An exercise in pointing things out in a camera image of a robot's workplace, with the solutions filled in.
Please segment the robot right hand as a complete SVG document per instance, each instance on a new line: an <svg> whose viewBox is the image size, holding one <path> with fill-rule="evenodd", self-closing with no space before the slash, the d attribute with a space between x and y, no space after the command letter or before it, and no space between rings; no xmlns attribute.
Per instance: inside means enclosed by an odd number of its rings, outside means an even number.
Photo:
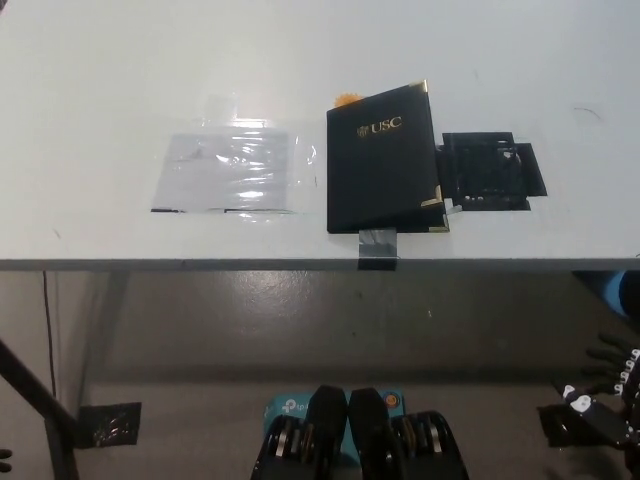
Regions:
<svg viewBox="0 0 640 480"><path fill-rule="evenodd" d="M560 382L554 388L570 411L606 444L619 450L638 450L639 347L605 333L598 339L607 348L590 348L586 353L602 364L585 368L583 373L607 382L586 389Z"/></svg>

